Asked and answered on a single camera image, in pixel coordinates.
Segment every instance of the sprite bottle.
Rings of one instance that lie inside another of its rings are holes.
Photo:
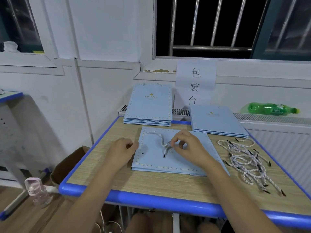
[[[266,115],[288,115],[298,114],[300,112],[297,108],[291,108],[287,105],[282,104],[262,104],[252,102],[246,105],[247,110],[251,114],[266,114]]]

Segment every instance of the forearm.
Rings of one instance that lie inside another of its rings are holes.
[[[222,166],[211,160],[204,169],[216,190],[220,204],[236,233],[281,232],[237,184]]]
[[[91,232],[96,217],[110,190],[115,171],[103,166],[96,173],[86,190],[69,210],[59,228],[60,233]]]

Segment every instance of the white radiator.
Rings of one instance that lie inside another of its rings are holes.
[[[119,108],[124,116],[127,105]],[[187,109],[173,109],[173,120],[190,121]],[[311,119],[235,113],[245,129],[311,195]]]

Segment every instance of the pile of white rope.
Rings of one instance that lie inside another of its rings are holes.
[[[265,166],[262,164],[261,160],[266,161],[266,163],[271,167],[270,161],[268,161],[265,157],[261,156],[259,152],[255,149],[254,152],[250,152],[248,150],[249,147],[255,145],[255,141],[247,137],[244,140],[238,140],[239,142],[243,142],[246,140],[252,141],[251,145],[242,145],[240,143],[224,141],[217,141],[217,144],[225,148],[229,152],[231,163],[227,163],[225,160],[223,162],[237,171],[243,174],[244,181],[249,185],[254,185],[254,181],[259,185],[259,187],[264,191],[270,194],[267,191],[266,187],[268,186],[267,181],[270,182],[283,196],[286,196],[285,193],[279,188],[267,175],[267,171]],[[246,166],[251,165],[254,166],[253,169],[247,169]]]
[[[163,157],[165,158],[165,156],[166,156],[166,154],[167,154],[167,152],[170,150],[170,149],[172,149],[172,146],[171,146],[171,140],[168,142],[168,143],[164,143],[164,137],[163,137],[163,135],[161,134],[161,133],[159,133],[159,132],[156,132],[156,131],[150,131],[150,132],[146,132],[146,134],[148,134],[148,133],[151,133],[151,134],[156,134],[156,135],[158,135],[158,136],[160,136],[161,137],[161,141],[162,141],[162,143],[161,143],[161,145],[163,146],[163,148],[164,148],[164,151],[163,151]]]

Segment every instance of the person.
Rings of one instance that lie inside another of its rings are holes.
[[[171,145],[177,153],[204,170],[235,233],[281,233],[259,207],[233,183],[220,163],[209,155],[197,137],[182,130],[172,138]],[[138,142],[132,142],[127,138],[113,142],[97,174],[65,216],[59,233],[92,231],[95,219],[111,190],[114,176],[126,165],[138,146]],[[209,222],[199,225],[197,231],[220,232],[215,224]],[[143,213],[135,214],[125,232],[153,232],[151,220]]]

